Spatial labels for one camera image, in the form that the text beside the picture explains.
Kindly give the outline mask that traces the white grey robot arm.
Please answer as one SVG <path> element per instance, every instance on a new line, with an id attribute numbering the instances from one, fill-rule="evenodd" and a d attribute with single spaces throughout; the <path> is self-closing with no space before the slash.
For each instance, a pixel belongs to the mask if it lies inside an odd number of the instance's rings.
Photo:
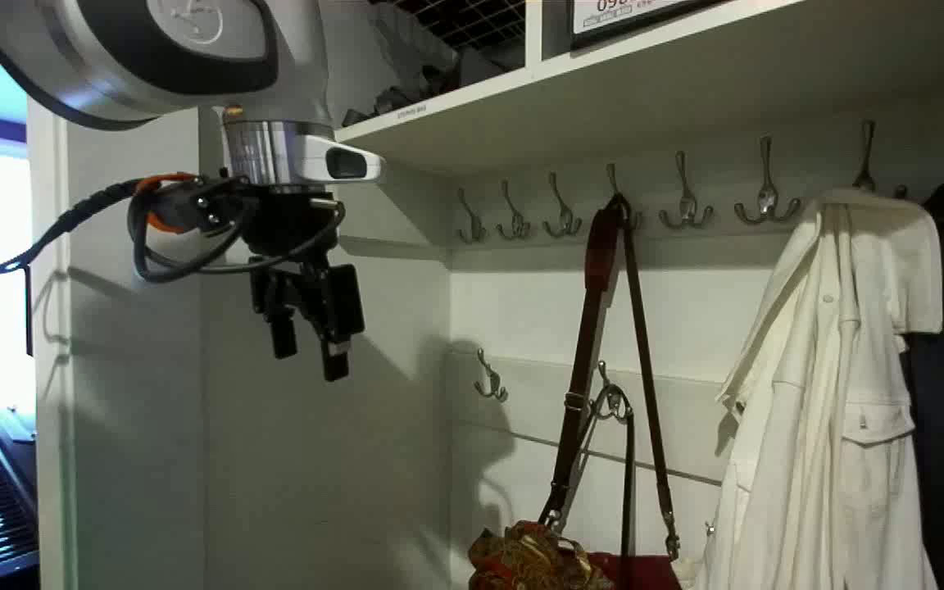
<path id="1" fill-rule="evenodd" d="M 365 311 L 359 271 L 327 258 L 344 220 L 332 190 L 379 177 L 385 161 L 336 138 L 323 0 L 0 0 L 0 65 L 34 102 L 99 130 L 214 110 L 221 174 L 119 181 L 54 231 L 124 204 L 148 283 L 226 275 L 226 251 L 245 246 L 272 352 L 291 359 L 296 327 L 311 325 L 323 370 L 348 375 Z"/>

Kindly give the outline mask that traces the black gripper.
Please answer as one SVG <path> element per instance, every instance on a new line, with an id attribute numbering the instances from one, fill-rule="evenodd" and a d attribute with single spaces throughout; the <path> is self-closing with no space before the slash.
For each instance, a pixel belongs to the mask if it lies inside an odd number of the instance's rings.
<path id="1" fill-rule="evenodd" d="M 253 308 L 270 320 L 272 353 L 296 359 L 303 314 L 323 339 L 324 381 L 350 375 L 348 340 L 365 332 L 359 271 L 332 267 L 344 206 L 324 190 L 243 198 L 249 214 L 238 231 L 253 264 Z"/>

